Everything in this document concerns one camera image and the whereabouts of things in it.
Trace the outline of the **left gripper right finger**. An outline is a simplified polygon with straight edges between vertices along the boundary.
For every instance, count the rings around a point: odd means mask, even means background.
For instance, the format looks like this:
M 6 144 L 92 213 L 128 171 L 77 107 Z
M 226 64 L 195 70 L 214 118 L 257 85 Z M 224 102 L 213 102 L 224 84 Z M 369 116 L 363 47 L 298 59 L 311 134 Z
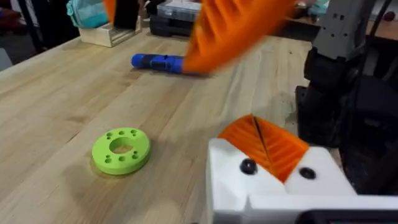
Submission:
M 265 152 L 260 187 L 266 194 L 356 195 L 327 149 L 310 146 L 264 119 L 254 120 Z

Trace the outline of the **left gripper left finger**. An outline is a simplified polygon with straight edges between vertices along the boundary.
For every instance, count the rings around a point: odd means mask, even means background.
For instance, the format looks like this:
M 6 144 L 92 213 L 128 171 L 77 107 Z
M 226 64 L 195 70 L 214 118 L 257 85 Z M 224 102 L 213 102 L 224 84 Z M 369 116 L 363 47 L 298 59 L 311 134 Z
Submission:
M 208 223 L 263 223 L 266 211 L 252 202 L 287 195 L 283 183 L 268 168 L 253 115 L 233 121 L 210 139 L 206 162 Z

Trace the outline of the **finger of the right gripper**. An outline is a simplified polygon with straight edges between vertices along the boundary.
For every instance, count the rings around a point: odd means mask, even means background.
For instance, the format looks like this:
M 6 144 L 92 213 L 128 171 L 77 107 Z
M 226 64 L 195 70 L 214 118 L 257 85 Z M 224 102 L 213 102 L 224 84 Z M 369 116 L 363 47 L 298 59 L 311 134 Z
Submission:
M 227 65 L 276 32 L 294 6 L 295 0 L 202 1 L 182 71 L 209 73 Z

